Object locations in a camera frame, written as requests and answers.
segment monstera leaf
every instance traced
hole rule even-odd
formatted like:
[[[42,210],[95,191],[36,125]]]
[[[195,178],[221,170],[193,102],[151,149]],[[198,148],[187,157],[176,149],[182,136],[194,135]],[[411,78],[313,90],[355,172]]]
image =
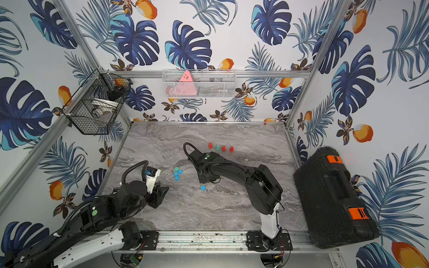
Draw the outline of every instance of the monstera leaf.
[[[269,45],[281,44],[290,29],[292,14],[282,9],[289,9],[283,0],[264,0],[264,7],[253,8],[252,30]]]
[[[87,201],[95,197],[98,190],[100,189],[106,172],[107,169],[96,169],[92,171],[92,176],[89,176],[88,184],[85,186],[85,193],[82,194],[82,201]]]
[[[181,114],[180,119],[185,122],[206,122],[207,118],[205,118],[202,114]]]
[[[37,14],[31,13],[30,17],[46,40],[68,49],[78,46],[60,13],[51,2],[44,0],[28,0],[28,2],[37,12]]]
[[[158,35],[151,28],[157,29],[153,21],[139,21],[134,30],[133,20],[125,14],[115,16],[110,21],[119,52],[122,55],[128,53],[125,58],[134,65],[151,65],[158,60]]]
[[[1,250],[3,253],[12,250],[23,250],[29,248],[49,235],[49,228],[44,228],[42,230],[43,224],[41,223],[32,225],[30,222],[24,222],[21,223],[14,231],[17,224],[18,222],[11,222],[4,230],[3,239],[1,241]]]
[[[296,140],[296,150],[298,151],[299,158],[303,164],[307,162],[308,152],[306,149],[307,148],[305,147],[301,137],[298,136],[298,139]]]
[[[359,108],[365,105],[366,99],[374,91],[374,85],[363,80],[363,77],[368,77],[375,80],[375,70],[369,65],[374,64],[374,59],[371,55],[366,55],[361,61],[359,59],[367,52],[370,52],[369,45],[364,46],[359,53],[354,57],[349,68],[348,62],[338,68],[337,73],[332,79],[332,93],[334,95],[334,104],[338,112],[348,116],[356,112]]]
[[[11,150],[40,137],[51,125],[53,114],[43,94],[27,81],[21,81],[12,94],[16,79],[0,79],[0,147]]]
[[[176,42],[165,42],[168,61],[183,69],[207,68],[211,57],[210,41],[208,39],[195,41],[204,35],[199,31],[193,31],[189,25],[183,25],[179,34],[181,24],[181,21],[173,23],[173,38]]]
[[[142,85],[135,91],[131,89],[125,98],[126,104],[137,111],[152,109],[152,107],[155,106],[155,98],[152,96],[152,92],[147,88],[146,85]]]
[[[323,59],[323,63],[319,67],[319,71],[321,74],[329,73],[331,71],[331,68],[334,68],[340,57],[344,55],[344,52],[346,51],[347,44],[344,41],[347,39],[348,44],[350,45],[351,41],[353,40],[353,33],[350,31],[344,31],[344,26],[346,24],[346,21],[344,20],[340,28],[338,29],[337,33],[335,34],[334,40],[332,41],[331,45],[329,46],[329,50],[325,55],[325,58]],[[326,31],[328,30],[328,27],[323,30],[321,33],[319,40],[314,45],[313,49],[313,60],[316,58],[317,52],[320,49],[320,46],[322,45],[322,41],[325,38]]]
[[[272,98],[272,108],[276,111],[292,109],[300,90],[301,87],[297,87],[294,90],[292,90],[292,87],[286,87],[275,93]]]
[[[358,268],[401,268],[399,263],[378,243],[359,248],[356,253]]]

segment metal rail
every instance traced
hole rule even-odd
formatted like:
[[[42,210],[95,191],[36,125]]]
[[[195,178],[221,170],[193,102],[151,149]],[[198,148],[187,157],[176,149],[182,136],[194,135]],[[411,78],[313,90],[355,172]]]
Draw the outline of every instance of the metal rail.
[[[247,250],[247,231],[158,231],[159,237],[156,250],[142,251],[144,254],[166,253],[215,253],[215,254],[261,254],[260,252]],[[105,235],[108,231],[102,231],[86,240],[91,240],[99,235]],[[290,231],[290,240],[293,246],[291,254],[295,253],[322,253],[338,254],[338,248],[319,249],[313,245],[310,236],[303,231]],[[135,250],[116,250],[114,253],[135,253]]]
[[[162,78],[163,71],[113,71],[110,72],[124,78]],[[310,71],[246,71],[236,70],[237,78],[251,77],[287,77],[287,78],[308,78]]]

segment pink object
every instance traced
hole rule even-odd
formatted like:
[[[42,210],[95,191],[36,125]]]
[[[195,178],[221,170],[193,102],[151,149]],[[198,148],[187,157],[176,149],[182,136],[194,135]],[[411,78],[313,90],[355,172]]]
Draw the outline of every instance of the pink object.
[[[175,94],[176,95],[184,95],[184,96],[195,96],[197,95],[197,90],[195,88],[195,85],[193,83],[192,76],[188,70],[184,72],[182,75],[182,78],[180,78],[179,82],[192,82],[192,83],[177,83],[175,87]]]

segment black plastic case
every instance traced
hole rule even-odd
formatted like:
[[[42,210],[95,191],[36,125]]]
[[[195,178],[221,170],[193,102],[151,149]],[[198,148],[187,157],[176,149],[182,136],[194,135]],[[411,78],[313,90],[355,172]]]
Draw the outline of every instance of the black plastic case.
[[[328,155],[339,156],[331,147],[319,148],[293,175],[313,243],[326,249],[377,238],[373,220],[353,220],[350,215],[349,208],[368,212],[344,164],[330,163]]]

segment marble tabletop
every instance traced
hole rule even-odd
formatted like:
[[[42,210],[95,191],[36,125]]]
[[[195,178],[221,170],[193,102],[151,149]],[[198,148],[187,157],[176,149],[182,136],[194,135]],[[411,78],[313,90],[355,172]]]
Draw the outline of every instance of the marble tabletop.
[[[266,165],[283,188],[279,221],[289,231],[307,230],[301,202],[293,182],[295,166],[284,134],[284,124],[205,124],[134,123],[115,162],[103,194],[119,187],[122,173],[130,166],[148,160],[161,169],[159,182],[170,189],[157,208],[146,206],[132,220],[151,230],[258,230],[260,214],[251,205],[244,186],[222,177],[218,184],[206,183],[200,189],[196,170],[183,152],[190,142],[201,152],[225,145],[223,157],[247,166]],[[174,167],[183,170],[174,179]],[[130,172],[127,180],[141,180],[141,169]]]

